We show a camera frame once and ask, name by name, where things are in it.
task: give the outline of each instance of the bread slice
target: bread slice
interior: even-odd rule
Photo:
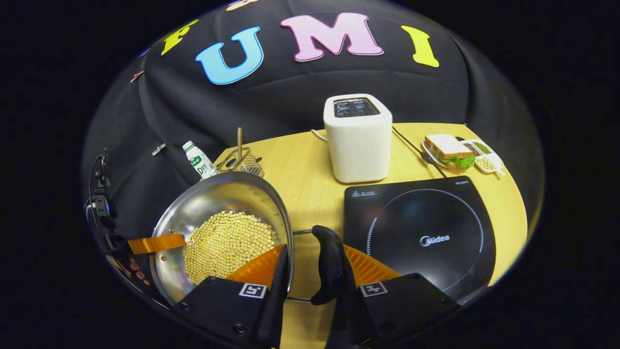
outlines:
[[[435,149],[439,156],[444,159],[449,159],[453,156],[464,159],[474,154],[452,135],[427,135],[424,137],[424,145],[431,152]]]

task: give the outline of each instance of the wooden table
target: wooden table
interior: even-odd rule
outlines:
[[[394,127],[418,149],[424,136],[451,134],[465,139],[480,139],[465,125],[459,124],[394,124]],[[325,130],[318,131],[326,136]],[[248,143],[252,154],[262,157],[264,178],[282,197],[291,219],[293,231],[323,225],[340,238],[344,225],[344,191],[355,184],[340,183],[334,177],[328,143],[311,132],[287,135]],[[224,160],[235,148],[225,150],[214,161]],[[495,284],[509,269],[525,245],[528,224],[519,189],[504,168],[506,177],[485,174],[472,166],[467,171],[442,168],[448,177],[466,175],[480,192],[495,232],[496,261],[490,284]],[[410,145],[394,132],[387,178],[384,184],[441,178],[434,166],[426,164]],[[312,234],[294,238],[294,274],[291,297],[309,299],[320,288],[318,272],[319,242]],[[324,348],[329,334],[335,301],[323,306],[286,301],[281,348]]]

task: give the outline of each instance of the blue letter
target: blue letter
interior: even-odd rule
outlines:
[[[223,42],[218,42],[204,49],[196,56],[196,61],[202,63],[206,77],[214,84],[225,85],[239,81],[252,74],[263,62],[263,49],[256,37],[260,27],[252,27],[242,30],[231,37],[231,40],[238,41],[241,48],[246,53],[246,60],[240,65],[229,68],[225,62],[220,48]]]

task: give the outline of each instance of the black induction cooktop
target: black induction cooktop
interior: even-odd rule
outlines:
[[[467,176],[347,188],[344,243],[400,275],[420,273],[460,304],[495,267],[493,227]]]

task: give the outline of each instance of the letter m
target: letter m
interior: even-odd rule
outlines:
[[[280,22],[280,25],[289,27],[297,41],[299,52],[294,56],[296,61],[311,61],[325,55],[323,50],[316,48],[314,40],[334,55],[339,55],[345,42],[349,38],[350,45],[347,52],[352,55],[376,56],[383,53],[383,48],[377,46],[373,34],[366,21],[368,16],[359,13],[343,12],[336,17],[333,27],[308,15],[291,17]]]

